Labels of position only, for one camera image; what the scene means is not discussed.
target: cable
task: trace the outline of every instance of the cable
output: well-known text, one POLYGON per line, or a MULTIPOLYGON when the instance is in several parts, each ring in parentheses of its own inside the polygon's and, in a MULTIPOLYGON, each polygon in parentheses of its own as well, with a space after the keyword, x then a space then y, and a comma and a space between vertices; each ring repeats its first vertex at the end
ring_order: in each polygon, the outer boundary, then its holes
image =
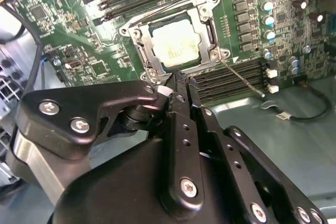
POLYGON ((21 24, 28 30, 28 32, 30 32, 31 36, 34 39, 34 42, 36 44, 36 53, 35 53, 35 58, 33 61, 33 66, 31 67, 31 71, 28 77, 28 81, 27 81, 27 86, 23 92, 24 96, 25 94, 33 91, 34 89, 34 84, 38 75, 38 70, 40 67, 40 62, 41 62, 41 58, 42 58, 42 51, 43 51, 43 47, 42 47, 42 43, 40 40, 40 37, 37 35, 37 33, 34 31, 34 29, 30 26, 30 24, 23 18, 21 17, 20 14, 18 14, 17 12, 15 12, 12 8, 10 8, 8 5, 6 4, 2 4, 1 5, 6 11, 8 11, 10 14, 12 14, 18 21, 21 22, 21 24))
POLYGON ((322 100, 323 103, 325 104, 324 110, 321 113, 319 113, 315 116, 311 116, 311 117, 308 117, 308 118, 299 118, 297 116, 291 115, 290 113, 280 109, 277 106, 270 107, 270 109, 273 109, 277 113, 277 117, 279 117, 283 120, 291 120, 291 121, 294 121, 294 122, 307 123, 307 122, 312 122, 312 121, 315 121, 316 119, 322 118, 322 117, 328 115, 332 111, 332 109, 333 109, 332 104, 325 94, 323 94, 322 92, 314 89, 312 86, 307 85, 306 82, 304 82, 304 81, 299 82, 298 86, 304 88, 305 90, 312 93, 315 97, 322 100))

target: green circuit board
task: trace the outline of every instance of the green circuit board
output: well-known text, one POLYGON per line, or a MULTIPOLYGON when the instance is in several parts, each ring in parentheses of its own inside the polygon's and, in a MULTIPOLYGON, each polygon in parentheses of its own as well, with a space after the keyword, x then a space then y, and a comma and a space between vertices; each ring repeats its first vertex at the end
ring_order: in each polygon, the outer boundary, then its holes
MULTIPOLYGON (((16 0, 16 8, 38 31, 57 76, 70 87, 140 79, 144 73, 141 57, 119 28, 134 15, 178 1, 16 0)), ((318 12, 317 0, 305 1, 307 8, 298 10, 292 6, 293 0, 219 0, 213 20, 219 46, 230 51, 228 64, 267 55, 277 61, 281 88, 292 85, 293 74, 300 72, 309 79, 326 77, 332 71, 323 50, 329 16, 324 14, 322 22, 312 21, 308 15, 318 12), (263 9, 266 1, 273 3, 272 10, 263 9), (243 13, 248 18, 241 21, 238 15, 243 13), (274 18, 273 25, 263 24, 266 16, 274 18), (242 24, 247 24, 243 34, 239 31, 242 24), (272 40, 265 38, 270 31, 276 35, 272 40), (291 57, 299 60, 297 69, 293 69, 291 57)), ((222 67, 218 64, 191 75, 222 67)))

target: connector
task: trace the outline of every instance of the connector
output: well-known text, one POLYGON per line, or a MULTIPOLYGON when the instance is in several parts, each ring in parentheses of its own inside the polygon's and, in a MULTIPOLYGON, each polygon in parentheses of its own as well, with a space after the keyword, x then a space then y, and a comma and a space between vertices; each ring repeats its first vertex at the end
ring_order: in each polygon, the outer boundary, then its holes
POLYGON ((266 69, 266 74, 269 79, 272 79, 278 76, 278 70, 268 68, 266 69))
POLYGON ((276 85, 267 85, 267 89, 271 94, 279 92, 279 86, 276 85))

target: black cable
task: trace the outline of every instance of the black cable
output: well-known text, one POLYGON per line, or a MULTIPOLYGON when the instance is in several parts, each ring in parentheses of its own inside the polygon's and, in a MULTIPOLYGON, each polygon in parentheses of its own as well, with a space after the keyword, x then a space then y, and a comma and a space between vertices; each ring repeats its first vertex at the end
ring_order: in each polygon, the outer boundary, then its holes
MULTIPOLYGON (((328 115, 332 111, 333 107, 332 107, 332 104, 331 104, 329 98, 325 94, 323 94, 321 91, 318 91, 318 90, 314 89, 312 86, 307 85, 305 82, 299 83, 298 86, 304 88, 305 90, 308 90, 315 97, 322 100, 323 103, 325 104, 325 108, 321 113, 319 113, 315 116, 311 116, 311 117, 308 117, 308 118, 299 118, 297 116, 290 115, 289 120, 292 120, 294 122, 300 122, 300 123, 312 122, 312 121, 315 121, 316 119, 320 119, 320 118, 328 115)), ((274 110, 277 114, 282 114, 282 113, 286 112, 286 111, 280 109, 277 106, 272 106, 272 107, 270 107, 270 109, 274 110)))
POLYGON ((36 47, 37 47, 34 62, 33 62, 33 66, 31 67, 31 71, 30 71, 30 74, 29 74, 29 77, 28 77, 27 86, 26 86, 26 88, 25 88, 25 90, 22 94, 22 96, 24 96, 25 94, 33 91, 33 89, 34 89, 34 84, 35 84, 35 81, 36 81, 36 78, 37 78, 37 75, 38 75, 38 70, 39 70, 40 62, 41 62, 41 58, 42 58, 42 51, 43 51, 42 43, 41 43, 40 37, 34 31, 34 29, 30 26, 29 22, 27 22, 23 17, 21 17, 20 14, 15 12, 8 5, 2 4, 1 6, 6 11, 8 11, 10 14, 12 14, 18 21, 20 21, 21 24, 28 30, 28 32, 30 32, 31 36, 34 39, 36 47))
POLYGON ((18 38, 20 38, 22 36, 22 34, 24 33, 25 30, 26 30, 26 28, 24 27, 24 25, 21 24, 20 30, 17 32, 17 34, 15 36, 13 36, 10 39, 0 39, 0 44, 4 45, 4 44, 9 43, 11 41, 17 40, 18 38))

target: motherboard component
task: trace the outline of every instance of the motherboard component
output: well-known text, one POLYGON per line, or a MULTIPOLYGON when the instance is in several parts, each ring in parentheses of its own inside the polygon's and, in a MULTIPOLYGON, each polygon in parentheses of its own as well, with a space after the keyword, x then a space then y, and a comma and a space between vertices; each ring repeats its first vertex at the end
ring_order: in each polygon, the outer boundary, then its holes
POLYGON ((172 68, 188 74, 216 66, 221 54, 210 56, 210 51, 218 48, 212 10, 219 3, 183 0, 134 16, 123 25, 119 33, 132 38, 145 70, 142 77, 159 84, 172 68))

